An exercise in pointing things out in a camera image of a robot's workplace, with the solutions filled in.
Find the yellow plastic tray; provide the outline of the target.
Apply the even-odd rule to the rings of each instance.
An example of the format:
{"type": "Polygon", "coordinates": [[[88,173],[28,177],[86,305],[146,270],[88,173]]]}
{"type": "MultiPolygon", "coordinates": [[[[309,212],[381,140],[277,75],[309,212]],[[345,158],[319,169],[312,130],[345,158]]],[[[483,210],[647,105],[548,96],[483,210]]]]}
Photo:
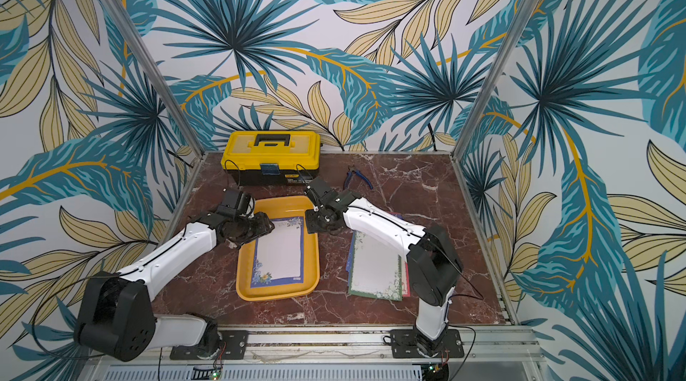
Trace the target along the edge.
{"type": "Polygon", "coordinates": [[[320,281],[319,243],[317,234],[309,234],[305,227],[305,212],[314,206],[305,196],[288,196],[264,199],[257,202],[257,211],[265,213],[271,221],[277,218],[302,217],[304,219],[304,282],[290,286],[250,286],[255,241],[239,251],[236,290],[239,297],[248,302],[265,302],[288,299],[312,293],[320,281]]]}

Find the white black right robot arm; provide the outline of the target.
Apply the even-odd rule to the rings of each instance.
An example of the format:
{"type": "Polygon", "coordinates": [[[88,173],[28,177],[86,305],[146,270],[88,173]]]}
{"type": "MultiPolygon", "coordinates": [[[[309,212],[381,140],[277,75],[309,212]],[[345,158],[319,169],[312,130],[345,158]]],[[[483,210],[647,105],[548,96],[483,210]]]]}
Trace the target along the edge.
{"type": "Polygon", "coordinates": [[[463,264],[448,231],[406,222],[374,206],[355,191],[337,192],[316,177],[305,186],[313,207],[305,212],[309,233],[332,233],[346,227],[383,243],[405,259],[410,290],[419,298],[412,335],[418,353],[438,356],[448,334],[448,309],[463,264]]]}

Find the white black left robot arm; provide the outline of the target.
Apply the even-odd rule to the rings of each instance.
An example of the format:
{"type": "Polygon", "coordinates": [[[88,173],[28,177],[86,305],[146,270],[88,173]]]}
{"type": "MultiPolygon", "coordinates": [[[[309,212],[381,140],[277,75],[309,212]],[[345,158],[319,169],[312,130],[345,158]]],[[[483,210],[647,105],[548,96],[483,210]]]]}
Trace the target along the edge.
{"type": "Polygon", "coordinates": [[[217,246],[239,249],[273,232],[269,217],[255,209],[255,199],[227,190],[214,211],[191,218],[159,248],[115,273],[101,271],[85,286],[74,340],[119,361],[142,352],[171,347],[201,359],[223,350],[216,321],[199,315],[156,315],[155,297],[196,259],[217,246]]]}

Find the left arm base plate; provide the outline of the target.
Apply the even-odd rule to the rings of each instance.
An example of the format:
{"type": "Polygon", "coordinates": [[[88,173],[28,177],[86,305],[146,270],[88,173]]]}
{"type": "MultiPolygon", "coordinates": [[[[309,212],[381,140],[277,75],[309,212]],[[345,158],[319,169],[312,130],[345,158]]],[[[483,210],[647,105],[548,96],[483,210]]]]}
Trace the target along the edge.
{"type": "Polygon", "coordinates": [[[202,360],[240,361],[248,345],[248,331],[219,330],[205,333],[198,345],[198,358],[202,360]]]}

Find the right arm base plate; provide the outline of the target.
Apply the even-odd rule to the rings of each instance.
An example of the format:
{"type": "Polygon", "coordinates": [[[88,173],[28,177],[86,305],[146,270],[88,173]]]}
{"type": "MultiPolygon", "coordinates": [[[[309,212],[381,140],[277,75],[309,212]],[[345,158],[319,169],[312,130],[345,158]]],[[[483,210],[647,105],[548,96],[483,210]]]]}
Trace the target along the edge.
{"type": "Polygon", "coordinates": [[[449,328],[435,340],[424,336],[414,327],[393,329],[383,337],[383,343],[391,348],[394,359],[457,359],[466,354],[459,332],[449,328]]]}

